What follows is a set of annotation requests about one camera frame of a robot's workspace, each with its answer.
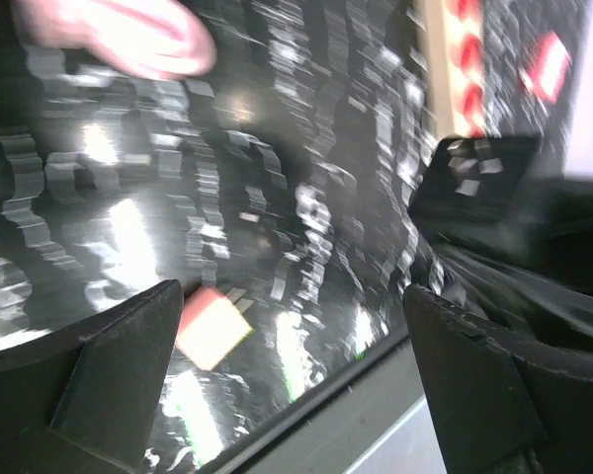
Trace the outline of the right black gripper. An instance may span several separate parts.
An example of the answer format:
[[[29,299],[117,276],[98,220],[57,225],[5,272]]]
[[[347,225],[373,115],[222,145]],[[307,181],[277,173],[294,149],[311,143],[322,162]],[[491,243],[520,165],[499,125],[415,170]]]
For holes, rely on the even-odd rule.
[[[593,179],[531,179],[538,135],[446,137],[409,206],[466,307],[552,346],[593,346]]]

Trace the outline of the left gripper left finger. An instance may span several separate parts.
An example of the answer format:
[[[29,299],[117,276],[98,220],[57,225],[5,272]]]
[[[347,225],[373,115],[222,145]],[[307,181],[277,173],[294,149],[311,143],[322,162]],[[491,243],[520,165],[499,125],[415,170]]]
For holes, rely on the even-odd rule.
[[[164,280],[0,351],[0,473],[138,472],[182,305]]]

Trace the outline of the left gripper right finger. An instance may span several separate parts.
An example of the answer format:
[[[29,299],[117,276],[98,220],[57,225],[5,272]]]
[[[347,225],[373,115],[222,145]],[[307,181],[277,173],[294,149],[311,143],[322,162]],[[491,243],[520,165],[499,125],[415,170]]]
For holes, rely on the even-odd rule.
[[[593,354],[541,343],[432,291],[403,296],[450,473],[593,473]]]

